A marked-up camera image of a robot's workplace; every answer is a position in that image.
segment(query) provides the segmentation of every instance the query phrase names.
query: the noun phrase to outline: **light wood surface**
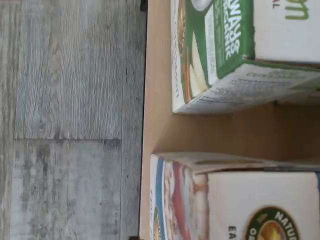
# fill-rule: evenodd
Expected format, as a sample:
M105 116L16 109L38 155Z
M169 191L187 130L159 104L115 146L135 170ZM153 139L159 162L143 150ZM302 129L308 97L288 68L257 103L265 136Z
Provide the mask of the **light wood surface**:
M0 0L0 239L9 239L21 3Z
M121 138L125 8L23 1L16 138Z
M126 7L132 10L124 18L121 240L139 234L147 19L136 6L137 1L127 1Z
M16 141L10 239L120 239L120 149L120 140Z
M146 21L139 1L0 0L1 240L139 234Z
M320 107L273 103L229 115L172 114L170 0L148 3L140 237L149 236L150 155L218 152L271 160L320 156Z

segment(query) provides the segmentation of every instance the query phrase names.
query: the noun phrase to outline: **wood laminate floor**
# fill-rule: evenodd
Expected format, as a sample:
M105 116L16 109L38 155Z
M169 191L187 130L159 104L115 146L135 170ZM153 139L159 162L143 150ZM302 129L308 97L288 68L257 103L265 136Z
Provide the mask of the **wood laminate floor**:
M139 233L146 13L0 0L0 239Z

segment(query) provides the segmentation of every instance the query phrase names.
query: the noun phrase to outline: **logo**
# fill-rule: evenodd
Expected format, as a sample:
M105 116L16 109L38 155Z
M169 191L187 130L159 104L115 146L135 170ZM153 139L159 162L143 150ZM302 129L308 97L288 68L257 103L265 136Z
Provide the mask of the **logo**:
M276 206L267 206L255 212L247 225L244 239L301 240L292 217Z
M154 208L153 217L153 240L162 240L158 209Z

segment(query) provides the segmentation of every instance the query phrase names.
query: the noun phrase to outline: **white cereal box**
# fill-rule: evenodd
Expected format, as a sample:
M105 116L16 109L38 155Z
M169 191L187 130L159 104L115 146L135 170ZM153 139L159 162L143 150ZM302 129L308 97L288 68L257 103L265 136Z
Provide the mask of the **white cereal box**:
M316 166L166 153L150 165L152 240L318 240Z
M320 1L171 0L174 113L228 113L320 88Z

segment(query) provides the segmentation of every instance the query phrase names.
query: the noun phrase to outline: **floor plank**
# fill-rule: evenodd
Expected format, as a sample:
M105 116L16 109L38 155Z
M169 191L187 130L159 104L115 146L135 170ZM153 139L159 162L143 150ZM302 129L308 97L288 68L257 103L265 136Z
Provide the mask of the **floor plank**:
M121 141L18 140L10 240L118 240Z
M121 240L139 234L147 15L127 1L122 97Z
M0 239L9 239L21 3L0 0Z
M124 2L23 2L16 138L121 138Z

